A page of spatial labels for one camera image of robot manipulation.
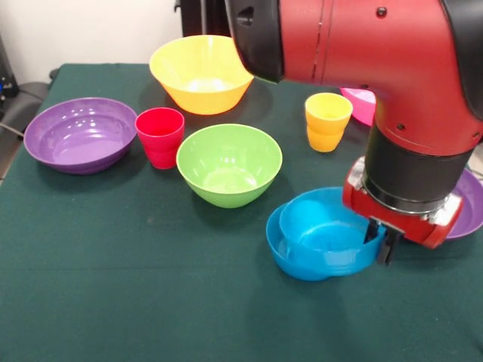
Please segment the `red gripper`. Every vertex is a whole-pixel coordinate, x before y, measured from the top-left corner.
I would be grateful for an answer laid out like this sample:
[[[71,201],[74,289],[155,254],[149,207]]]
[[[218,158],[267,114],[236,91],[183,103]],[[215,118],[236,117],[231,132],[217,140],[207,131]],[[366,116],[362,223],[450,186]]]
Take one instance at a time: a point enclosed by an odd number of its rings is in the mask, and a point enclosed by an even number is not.
[[[435,249],[447,238],[463,209],[463,199],[450,193],[442,206],[424,213],[407,213],[385,205],[373,196],[365,185],[365,157],[354,163],[343,186],[343,204],[355,213],[368,218],[364,243],[380,234],[381,223],[387,229],[377,255],[380,265],[388,266],[402,234],[410,241]]]

